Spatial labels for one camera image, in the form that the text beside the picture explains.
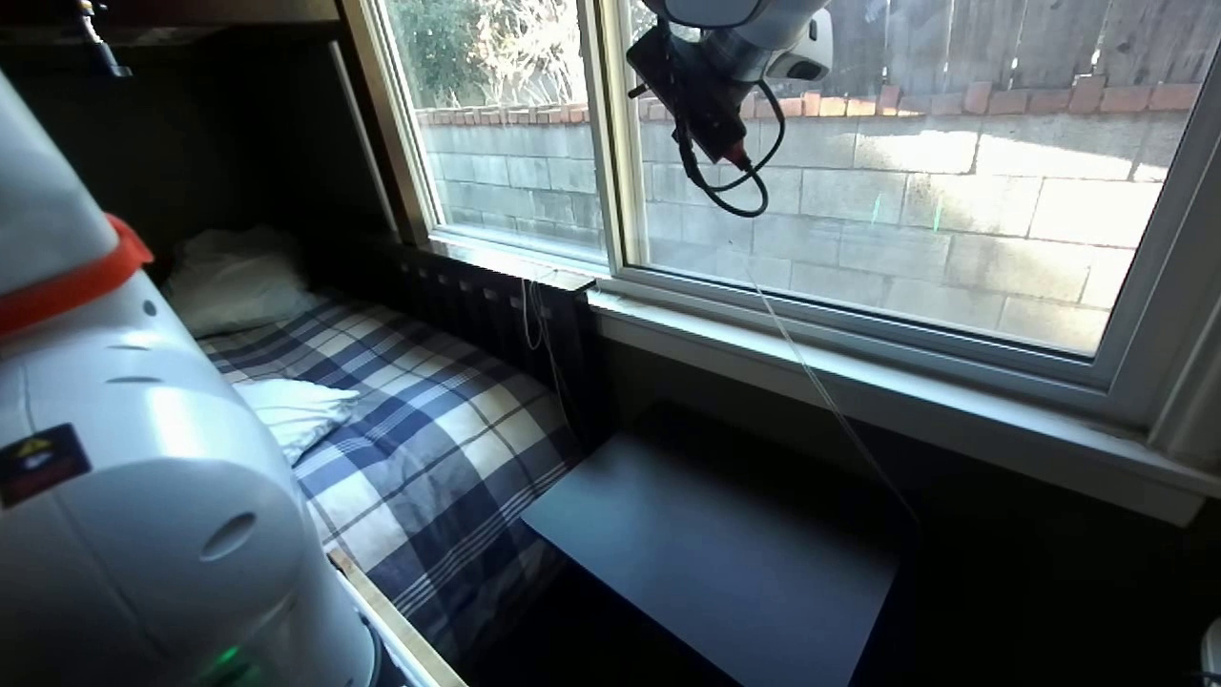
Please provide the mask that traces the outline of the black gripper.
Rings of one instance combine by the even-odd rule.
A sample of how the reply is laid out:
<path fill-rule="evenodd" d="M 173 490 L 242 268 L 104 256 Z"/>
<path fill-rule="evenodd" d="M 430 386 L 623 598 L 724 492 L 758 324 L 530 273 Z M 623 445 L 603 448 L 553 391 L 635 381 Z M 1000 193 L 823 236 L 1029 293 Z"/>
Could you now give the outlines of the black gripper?
<path fill-rule="evenodd" d="M 741 121 L 743 81 L 724 77 L 699 44 L 677 37 L 663 23 L 650 26 L 626 49 L 626 63 L 685 143 L 710 160 L 748 166 Z"/>

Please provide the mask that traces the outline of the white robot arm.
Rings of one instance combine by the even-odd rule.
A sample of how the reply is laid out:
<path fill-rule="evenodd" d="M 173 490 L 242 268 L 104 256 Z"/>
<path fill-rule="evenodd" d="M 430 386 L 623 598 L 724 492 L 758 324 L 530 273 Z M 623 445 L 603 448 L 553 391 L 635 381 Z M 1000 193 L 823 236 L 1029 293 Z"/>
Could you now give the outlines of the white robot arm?
<path fill-rule="evenodd" d="M 158 98 L 2 55 L 0 684 L 402 687 L 398 619 L 451 663 L 492 646 L 562 572 L 521 522 L 585 460 L 558 394 L 356 293 L 203 333 L 62 149 L 51 77 Z"/>

